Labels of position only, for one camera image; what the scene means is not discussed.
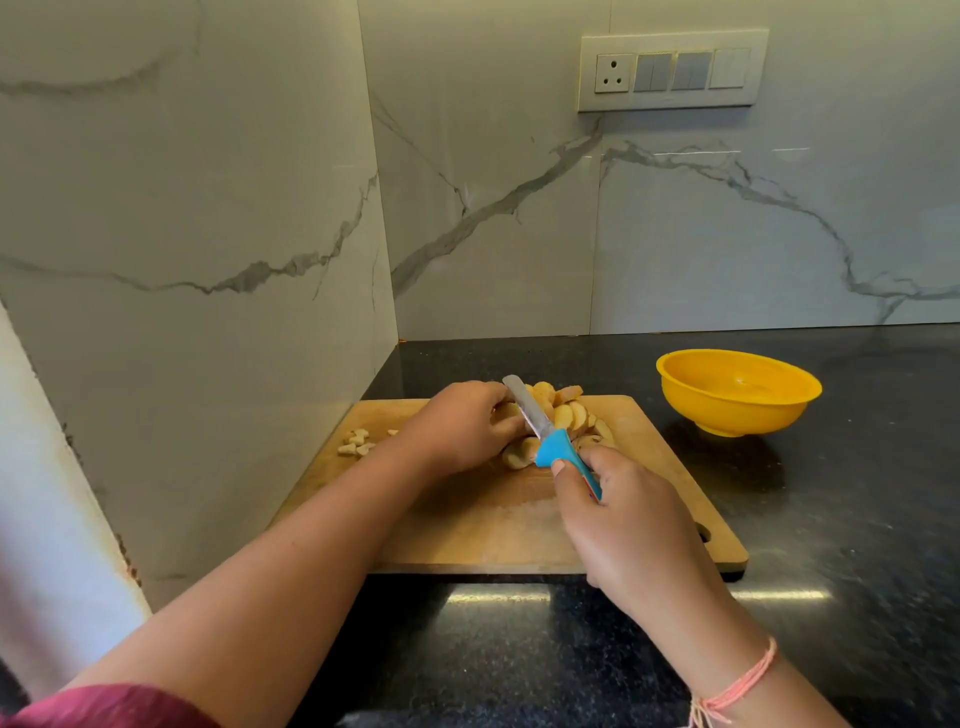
maroon sleeve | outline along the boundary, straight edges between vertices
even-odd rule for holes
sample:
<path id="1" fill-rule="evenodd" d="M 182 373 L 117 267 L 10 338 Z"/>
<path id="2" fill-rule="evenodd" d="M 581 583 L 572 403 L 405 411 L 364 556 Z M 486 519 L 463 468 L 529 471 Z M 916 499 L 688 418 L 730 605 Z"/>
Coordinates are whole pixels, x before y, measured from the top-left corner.
<path id="1" fill-rule="evenodd" d="M 190 703 L 145 685 L 91 685 L 58 692 L 0 728 L 220 728 Z"/>

knife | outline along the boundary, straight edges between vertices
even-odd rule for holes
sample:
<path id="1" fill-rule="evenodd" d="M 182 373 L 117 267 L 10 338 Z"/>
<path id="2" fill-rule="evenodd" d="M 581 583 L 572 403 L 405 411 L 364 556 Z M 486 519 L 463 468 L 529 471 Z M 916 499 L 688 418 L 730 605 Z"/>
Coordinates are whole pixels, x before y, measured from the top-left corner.
<path id="1" fill-rule="evenodd" d="M 566 434 L 565 429 L 557 429 L 546 416 L 546 412 L 537 404 L 533 395 L 527 391 L 523 380 L 517 375 L 507 375 L 503 377 L 503 383 L 514 396 L 516 405 L 523 413 L 525 419 L 534 430 L 534 434 L 540 438 L 540 449 L 537 450 L 537 459 L 535 460 L 538 468 L 549 468 L 554 460 L 569 460 L 574 467 L 580 471 L 580 475 L 587 481 L 590 488 L 590 494 L 598 503 L 603 497 L 603 491 L 600 483 L 590 472 L 586 463 L 580 459 L 580 455 L 570 444 L 570 436 Z"/>

marble vein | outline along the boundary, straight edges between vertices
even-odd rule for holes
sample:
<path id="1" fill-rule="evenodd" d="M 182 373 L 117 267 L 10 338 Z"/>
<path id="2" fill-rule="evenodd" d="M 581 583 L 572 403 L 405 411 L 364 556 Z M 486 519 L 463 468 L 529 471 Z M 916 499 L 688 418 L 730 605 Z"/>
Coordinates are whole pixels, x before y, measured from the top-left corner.
<path id="1" fill-rule="evenodd" d="M 698 151 L 699 147 L 689 146 L 677 151 Z M 600 181 L 607 177 L 616 162 L 638 164 L 643 167 L 663 170 L 688 170 L 712 182 L 720 182 L 735 192 L 740 199 L 779 207 L 813 220 L 833 241 L 842 263 L 842 281 L 844 287 L 858 296 L 876 299 L 876 324 L 885 324 L 894 311 L 906 301 L 944 301 L 960 300 L 960 283 L 948 286 L 921 286 L 915 280 L 883 271 L 869 280 L 861 280 L 854 271 L 853 249 L 840 232 L 819 212 L 801 204 L 798 198 L 786 190 L 779 182 L 754 175 L 735 159 L 732 166 L 714 166 L 690 161 L 671 155 L 654 155 L 634 142 L 626 142 L 623 149 L 610 148 L 603 155 L 605 168 Z"/>
<path id="2" fill-rule="evenodd" d="M 544 189 L 573 169 L 577 162 L 600 143 L 600 139 L 603 137 L 601 121 L 602 116 L 598 115 L 589 136 L 583 141 L 579 143 L 575 143 L 575 141 L 565 142 L 554 149 L 557 161 L 545 172 L 532 180 L 518 184 L 499 200 L 475 209 L 462 218 L 451 230 L 417 248 L 401 260 L 391 272 L 394 297 L 399 297 L 410 290 L 411 286 L 423 275 L 430 261 L 453 253 L 473 235 L 480 225 L 497 215 L 515 214 L 520 204 L 530 195 Z"/>
<path id="3" fill-rule="evenodd" d="M 44 266 L 34 263 L 31 260 L 6 253 L 0 253 L 0 265 L 19 273 L 46 278 L 102 280 L 118 283 L 144 293 L 170 291 L 178 288 L 198 291 L 205 296 L 227 291 L 232 291 L 233 293 L 253 293 L 253 291 L 261 285 L 275 277 L 299 278 L 305 276 L 310 270 L 317 267 L 324 269 L 325 274 L 329 268 L 330 261 L 339 257 L 344 248 L 344 243 L 360 225 L 360 221 L 363 219 L 364 206 L 370 198 L 371 192 L 376 188 L 376 185 L 377 175 L 374 174 L 367 180 L 366 187 L 360 189 L 360 202 L 357 205 L 356 212 L 351 218 L 344 220 L 340 224 L 340 229 L 334 238 L 333 246 L 328 253 L 321 255 L 315 251 L 312 253 L 297 254 L 278 267 L 272 266 L 265 260 L 257 260 L 239 273 L 211 284 L 197 283 L 194 280 L 176 280 L 170 283 L 152 284 L 133 276 L 126 276 L 113 271 L 65 270 Z M 319 292 L 322 283 L 323 276 L 321 276 L 320 282 L 317 284 L 317 292 Z"/>
<path id="4" fill-rule="evenodd" d="M 450 181 L 450 178 L 444 174 L 443 170 L 433 162 L 433 160 L 423 153 L 423 150 L 414 143 L 414 140 L 403 130 L 402 127 L 397 123 L 396 119 L 390 114 L 387 110 L 387 107 L 384 106 L 383 102 L 380 100 L 380 97 L 370 91 L 370 101 L 371 101 L 371 116 L 373 119 L 380 124 L 382 124 L 387 130 L 392 132 L 396 138 L 406 144 L 410 149 L 414 151 L 422 161 L 433 170 L 434 174 L 437 175 L 441 180 L 444 181 L 446 186 L 448 186 L 453 193 L 457 196 L 457 199 L 460 201 L 460 217 L 466 217 L 468 212 L 467 205 L 467 196 L 464 194 L 463 189 L 458 185 Z"/>
<path id="5" fill-rule="evenodd" d="M 34 97 L 41 99 L 85 99 L 115 94 L 136 93 L 156 84 L 160 74 L 176 54 L 163 53 L 152 61 L 120 76 L 94 79 L 79 83 L 47 81 L 5 81 L 0 79 L 0 96 L 8 98 Z"/>

blue knife handle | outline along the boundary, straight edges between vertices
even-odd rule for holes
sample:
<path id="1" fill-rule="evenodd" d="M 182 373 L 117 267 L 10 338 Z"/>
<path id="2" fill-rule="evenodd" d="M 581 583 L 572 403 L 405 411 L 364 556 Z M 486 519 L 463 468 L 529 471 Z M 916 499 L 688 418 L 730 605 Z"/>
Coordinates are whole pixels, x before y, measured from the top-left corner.
<path id="1" fill-rule="evenodd" d="M 603 491 L 600 489 L 600 483 L 593 477 L 587 465 L 580 459 L 580 455 L 570 444 L 570 436 L 566 434 L 565 429 L 558 429 L 553 434 L 548 435 L 540 443 L 540 449 L 537 451 L 537 467 L 549 468 L 554 460 L 569 460 L 580 471 L 580 475 L 587 481 L 590 488 L 590 494 L 598 503 L 603 497 Z"/>

person's left hand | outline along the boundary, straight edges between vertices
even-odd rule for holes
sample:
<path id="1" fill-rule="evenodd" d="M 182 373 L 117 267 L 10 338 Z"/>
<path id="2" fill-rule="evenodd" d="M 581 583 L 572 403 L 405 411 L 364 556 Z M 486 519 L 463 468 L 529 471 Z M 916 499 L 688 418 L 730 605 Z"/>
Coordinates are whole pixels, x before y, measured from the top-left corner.
<path id="1" fill-rule="evenodd" d="M 509 399 L 510 390 L 497 381 L 451 384 L 396 437 L 427 457 L 437 477 L 474 468 L 527 432 L 521 415 L 491 422 L 493 408 Z"/>

